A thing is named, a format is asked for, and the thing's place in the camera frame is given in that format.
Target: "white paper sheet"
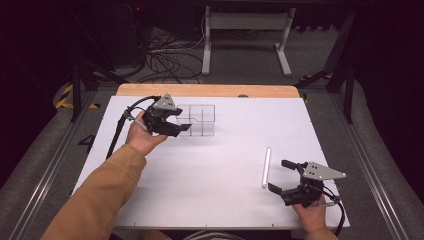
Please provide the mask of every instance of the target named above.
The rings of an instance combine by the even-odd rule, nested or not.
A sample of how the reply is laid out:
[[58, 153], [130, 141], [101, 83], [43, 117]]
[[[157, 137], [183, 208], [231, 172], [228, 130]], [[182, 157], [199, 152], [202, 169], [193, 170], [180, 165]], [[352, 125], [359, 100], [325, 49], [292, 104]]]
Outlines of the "white paper sheet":
[[[106, 158], [116, 124], [142, 97], [112, 97], [76, 188]], [[265, 153], [272, 148], [269, 182], [293, 189], [300, 176], [281, 160], [327, 166], [301, 98], [173, 97], [175, 104], [215, 105], [212, 137], [169, 137], [147, 156], [148, 163], [116, 225], [136, 228], [295, 229], [296, 213], [261, 187]], [[151, 101], [140, 106], [147, 108]], [[116, 148], [124, 143], [126, 122]], [[335, 194], [334, 182], [326, 181]], [[340, 209], [327, 209], [336, 227]], [[344, 226], [349, 226], [346, 219]]]

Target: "wooden table edge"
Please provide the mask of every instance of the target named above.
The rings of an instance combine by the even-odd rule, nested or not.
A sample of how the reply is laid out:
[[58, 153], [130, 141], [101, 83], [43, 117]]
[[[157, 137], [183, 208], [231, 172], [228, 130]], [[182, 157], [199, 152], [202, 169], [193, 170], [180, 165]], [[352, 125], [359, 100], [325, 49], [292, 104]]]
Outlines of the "wooden table edge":
[[220, 84], [137, 84], [119, 86], [116, 96], [148, 96], [170, 93], [174, 97], [248, 97], [299, 98], [294, 86], [282, 85], [220, 85]]

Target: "table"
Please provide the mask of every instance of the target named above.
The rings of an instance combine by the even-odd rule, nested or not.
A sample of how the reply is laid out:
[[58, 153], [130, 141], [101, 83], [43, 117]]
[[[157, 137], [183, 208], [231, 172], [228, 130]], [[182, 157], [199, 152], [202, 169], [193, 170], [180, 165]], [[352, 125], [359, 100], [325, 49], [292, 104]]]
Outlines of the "table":
[[[132, 229], [299, 228], [291, 207], [284, 206], [277, 195], [261, 187], [268, 146], [275, 156], [271, 158], [269, 181], [283, 189], [295, 188], [299, 174], [282, 168], [280, 158], [327, 164], [303, 99], [292, 86], [123, 84], [109, 103], [76, 187], [104, 161], [114, 134], [110, 129], [115, 128], [125, 106], [141, 96], [165, 92], [172, 95], [177, 105], [193, 100], [195, 104], [214, 103], [217, 109], [215, 135], [169, 138], [149, 154], [142, 180], [119, 212], [116, 226]], [[235, 97], [240, 94], [249, 98]], [[284, 109], [284, 116], [279, 115], [279, 109]], [[258, 116], [266, 124], [258, 124]], [[127, 122], [122, 133], [126, 133], [128, 126]], [[126, 137], [122, 133], [117, 146]], [[331, 182], [326, 185], [337, 194]], [[339, 219], [339, 209], [329, 208], [328, 226], [336, 227]]]

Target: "human hand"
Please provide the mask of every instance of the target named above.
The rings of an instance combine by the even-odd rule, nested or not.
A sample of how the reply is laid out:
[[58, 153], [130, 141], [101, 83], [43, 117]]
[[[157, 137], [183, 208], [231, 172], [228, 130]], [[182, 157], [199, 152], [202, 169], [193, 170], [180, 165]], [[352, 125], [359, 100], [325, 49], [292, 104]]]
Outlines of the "human hand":
[[[140, 112], [136, 119], [143, 122], [143, 114], [144, 112]], [[147, 154], [167, 138], [168, 136], [165, 135], [152, 136], [134, 121], [131, 123], [130, 129], [128, 130], [128, 136], [125, 143], [137, 149], [143, 156], [147, 156]]]
[[299, 216], [303, 229], [307, 233], [319, 228], [325, 228], [325, 207], [319, 205], [325, 204], [324, 195], [321, 194], [319, 201], [313, 202], [309, 207], [304, 208], [302, 204], [293, 205], [294, 211]]

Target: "black cable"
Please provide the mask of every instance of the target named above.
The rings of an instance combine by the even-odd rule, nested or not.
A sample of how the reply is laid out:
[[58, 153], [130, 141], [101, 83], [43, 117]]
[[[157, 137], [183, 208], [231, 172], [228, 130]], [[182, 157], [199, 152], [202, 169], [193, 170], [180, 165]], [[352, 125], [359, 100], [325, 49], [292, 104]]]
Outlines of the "black cable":
[[324, 188], [325, 189], [327, 189], [331, 194], [333, 194], [333, 196], [335, 195], [334, 193], [333, 193], [333, 191], [331, 191], [331, 189], [329, 189], [328, 187], [326, 187], [326, 186], [324, 186]]
[[[181, 79], [192, 79], [195, 78], [197, 83], [200, 84], [198, 76], [202, 73], [201, 69], [195, 72], [193, 69], [185, 66], [178, 60], [179, 56], [189, 56], [200, 63], [202, 60], [189, 53], [179, 53], [178, 50], [184, 50], [187, 45], [196, 46], [198, 42], [189, 42], [180, 47], [171, 47], [177, 41], [182, 40], [183, 38], [177, 37], [171, 34], [160, 34], [154, 36], [147, 50], [148, 57], [146, 58], [146, 65], [153, 71], [153, 73], [143, 76], [142, 78], [136, 80], [137, 83], [143, 83], [147, 81], [156, 81], [162, 79], [165, 82], [168, 78], [175, 79], [178, 83], [182, 83]], [[188, 70], [190, 74], [187, 76], [181, 76], [180, 71], [184, 69]]]
[[145, 112], [145, 111], [146, 111], [146, 109], [141, 108], [141, 107], [135, 107], [134, 109], [140, 109], [140, 110], [141, 110], [141, 111], [143, 111], [143, 112]]
[[136, 108], [136, 106], [138, 104], [140, 104], [141, 102], [144, 102], [144, 101], [149, 100], [149, 99], [153, 99], [153, 100], [157, 101], [159, 98], [160, 98], [159, 96], [149, 96], [149, 97], [142, 98], [142, 99], [138, 100], [137, 102], [135, 102], [133, 105], [131, 105], [131, 107], [128, 107], [124, 111], [124, 113], [122, 114], [122, 116], [119, 119], [118, 124], [116, 126], [116, 132], [115, 132], [115, 135], [113, 136], [112, 142], [110, 144], [109, 151], [107, 152], [106, 159], [108, 159], [110, 156], [112, 156], [113, 150], [116, 146], [116, 142], [118, 141], [119, 135], [121, 134], [122, 128], [124, 127], [125, 120], [127, 120], [127, 114], [131, 115], [131, 111], [134, 110], [134, 108]]
[[329, 191], [332, 194], [329, 194], [328, 192], [326, 192], [326, 191], [324, 191], [322, 189], [319, 189], [319, 188], [317, 188], [315, 186], [310, 185], [309, 187], [310, 188], [313, 188], [313, 189], [315, 189], [315, 190], [317, 190], [317, 191], [319, 191], [321, 193], [323, 193], [326, 196], [328, 196], [330, 198], [330, 200], [332, 200], [333, 202], [335, 202], [340, 207], [340, 210], [342, 211], [342, 216], [340, 217], [339, 225], [337, 226], [337, 229], [336, 229], [336, 231], [334, 233], [334, 235], [336, 235], [336, 237], [338, 237], [339, 234], [340, 234], [340, 232], [342, 231], [343, 223], [344, 223], [345, 218], [346, 218], [345, 217], [345, 211], [344, 211], [343, 205], [340, 203], [340, 201], [338, 201], [339, 199], [336, 199], [338, 196], [336, 196], [331, 190], [329, 190]]

